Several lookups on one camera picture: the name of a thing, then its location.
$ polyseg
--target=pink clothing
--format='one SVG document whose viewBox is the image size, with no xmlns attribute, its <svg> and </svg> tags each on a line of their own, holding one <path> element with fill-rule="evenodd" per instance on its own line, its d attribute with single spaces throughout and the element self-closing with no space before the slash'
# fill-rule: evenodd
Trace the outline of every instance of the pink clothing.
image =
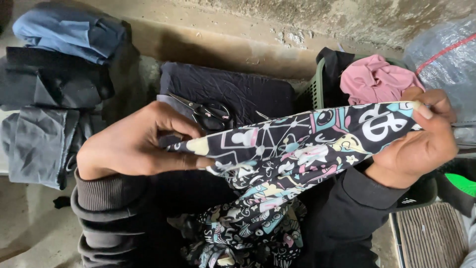
<svg viewBox="0 0 476 268">
<path fill-rule="evenodd" d="M 355 61 L 340 79 L 340 89 L 350 94 L 350 105 L 399 101 L 412 86 L 425 90 L 412 71 L 390 65 L 380 55 Z"/>
</svg>

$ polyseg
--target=striped mat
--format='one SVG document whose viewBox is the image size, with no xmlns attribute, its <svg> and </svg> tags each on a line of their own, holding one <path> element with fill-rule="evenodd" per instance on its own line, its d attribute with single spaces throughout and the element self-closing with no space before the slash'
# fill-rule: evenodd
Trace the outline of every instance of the striped mat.
<svg viewBox="0 0 476 268">
<path fill-rule="evenodd" d="M 397 213 L 406 268 L 458 268 L 468 252 L 461 215 L 449 204 Z"/>
</svg>

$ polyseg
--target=clear plastic bag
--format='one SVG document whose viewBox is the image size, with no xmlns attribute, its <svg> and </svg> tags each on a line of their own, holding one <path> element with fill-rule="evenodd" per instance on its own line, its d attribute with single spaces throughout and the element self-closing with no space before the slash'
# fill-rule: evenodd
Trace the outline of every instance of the clear plastic bag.
<svg viewBox="0 0 476 268">
<path fill-rule="evenodd" d="M 446 91 L 459 122 L 476 120 L 476 14 L 418 35 L 403 61 L 426 89 Z M 476 128 L 456 129 L 455 137 L 458 143 L 476 145 Z"/>
</svg>

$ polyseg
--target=red rope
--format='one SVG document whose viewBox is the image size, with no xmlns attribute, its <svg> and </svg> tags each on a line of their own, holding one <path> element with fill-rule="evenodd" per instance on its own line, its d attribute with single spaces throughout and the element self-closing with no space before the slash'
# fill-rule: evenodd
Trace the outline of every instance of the red rope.
<svg viewBox="0 0 476 268">
<path fill-rule="evenodd" d="M 447 53 L 448 51 L 451 51 L 461 45 L 464 45 L 466 43 L 468 43 L 469 41 L 473 40 L 476 38 L 476 33 L 471 35 L 470 37 L 468 38 L 465 38 L 461 41 L 458 41 L 454 44 L 452 44 L 451 46 L 449 47 L 446 47 L 445 49 L 443 49 L 442 51 L 438 52 L 437 54 L 433 55 L 433 57 L 431 57 L 429 60 L 427 60 L 426 62 L 424 62 L 423 64 L 421 64 L 418 69 L 416 70 L 415 74 L 416 75 L 419 75 L 420 72 L 423 70 L 423 68 L 427 67 L 430 63 L 434 62 L 437 58 L 439 58 L 440 56 L 443 56 L 445 53 Z"/>
</svg>

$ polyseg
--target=ribbed cuff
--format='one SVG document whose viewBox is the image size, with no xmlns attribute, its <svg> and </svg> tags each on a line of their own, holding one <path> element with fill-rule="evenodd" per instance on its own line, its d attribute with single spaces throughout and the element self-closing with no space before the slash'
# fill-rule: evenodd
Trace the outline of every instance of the ribbed cuff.
<svg viewBox="0 0 476 268">
<path fill-rule="evenodd" d="M 353 167 L 347 170 L 342 186 L 356 202 L 376 209 L 390 208 L 409 189 L 385 187 Z"/>
<path fill-rule="evenodd" d="M 113 175 L 97 180 L 82 180 L 78 169 L 74 172 L 78 189 L 78 204 L 89 211 L 115 210 L 136 200 L 147 184 L 145 178 Z"/>
</svg>

